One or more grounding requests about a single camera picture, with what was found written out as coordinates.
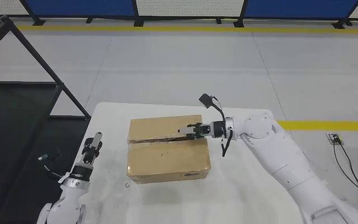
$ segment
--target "gray floor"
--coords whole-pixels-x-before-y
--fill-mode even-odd
[[[99,102],[270,109],[278,120],[358,120],[357,35],[213,32],[24,34],[90,114]],[[18,40],[0,41],[0,81],[51,81]],[[81,114],[61,96],[53,114]],[[358,208],[324,132],[291,132],[316,172]],[[356,132],[340,132],[358,172]],[[348,169],[343,154],[338,154]]]

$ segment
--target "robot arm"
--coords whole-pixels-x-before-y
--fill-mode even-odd
[[[62,189],[60,199],[54,204],[46,204],[40,212],[37,224],[82,224],[86,215],[86,206],[79,205],[78,199],[88,193],[90,176],[95,158],[102,147],[102,133],[87,138],[84,143],[81,161],[76,163],[71,173],[63,176],[59,183]]]
[[[204,94],[200,98],[207,108],[213,104],[208,97]],[[313,172],[300,147],[269,114],[252,114],[243,122],[226,117],[210,124],[188,125],[179,132],[189,139],[226,138],[226,146],[222,143],[223,156],[230,140],[241,139],[263,168],[289,192],[305,223],[358,223],[358,211],[329,191]]]

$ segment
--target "wire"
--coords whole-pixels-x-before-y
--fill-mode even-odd
[[[354,186],[356,186],[356,187],[358,188],[358,185],[357,185],[356,183],[354,183],[354,182],[348,177],[348,175],[344,172],[344,170],[342,169],[340,163],[338,162],[337,155],[336,155],[335,143],[333,143],[333,151],[334,151],[334,153],[335,153],[335,158],[336,158],[337,164],[338,164],[338,166],[340,167],[340,169],[342,170],[343,174],[349,179],[350,182],[352,182],[352,184],[354,184]],[[349,157],[348,157],[347,154],[346,154],[346,156],[347,156],[348,161],[349,161],[350,166],[351,166],[351,161],[350,161],[350,159],[349,159]]]
[[[349,156],[348,156],[348,154],[347,154],[345,148],[343,147],[343,145],[342,145],[340,142],[339,142],[339,144],[340,144],[340,146],[342,147],[343,152],[345,152],[345,154],[346,154],[346,157],[347,157],[348,162],[349,162],[349,167],[350,167],[350,169],[351,169],[351,171],[352,171],[352,174],[353,174],[353,176],[354,176],[354,179],[356,179],[356,181],[357,181],[357,183],[358,183],[357,176],[356,176],[356,174],[355,174],[354,171],[353,171],[352,162],[351,162],[351,160],[350,160],[350,158],[349,158]]]
[[[233,135],[234,135],[234,132],[232,130],[230,130],[230,136],[228,138],[228,141],[226,142],[225,148],[224,148],[224,144],[222,144],[223,157],[225,157],[226,151],[228,150],[228,148],[230,146],[230,141],[231,141]]]
[[[220,101],[218,100],[218,98],[216,98],[215,96],[213,96],[213,98],[219,103],[220,109],[223,110],[222,104],[220,103]]]
[[[221,103],[219,102],[218,98],[216,98],[215,96],[211,96],[211,98],[214,98],[220,105],[220,108],[214,104],[212,104],[213,108],[215,108],[221,115],[222,115],[222,118],[223,118],[223,124],[224,124],[224,128],[223,128],[223,132],[224,132],[224,137],[226,138],[226,120],[225,120],[225,115],[224,115],[224,112],[223,112],[223,109],[222,109],[222,105]]]
[[[61,175],[59,175],[59,174],[57,174],[57,173],[55,173],[55,172],[52,172],[46,165],[44,165],[44,167],[45,167],[45,169],[46,169],[48,172],[52,173],[53,175],[58,176],[59,178],[62,178]]]

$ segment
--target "box flap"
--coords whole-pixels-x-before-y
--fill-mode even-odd
[[[210,170],[206,139],[129,144],[128,176]]]
[[[185,135],[179,134],[178,130],[188,124],[198,122],[202,123],[201,115],[133,119],[130,121],[128,143],[185,137]]]

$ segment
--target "yellow floor line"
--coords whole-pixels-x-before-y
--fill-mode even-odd
[[[328,122],[318,120],[279,121],[285,130],[350,130],[358,131],[358,122]]]
[[[304,29],[304,28],[274,28],[274,27],[194,27],[194,26],[18,26],[20,30],[48,30],[48,31],[197,31],[197,32],[285,32],[309,34],[358,34],[358,29]]]

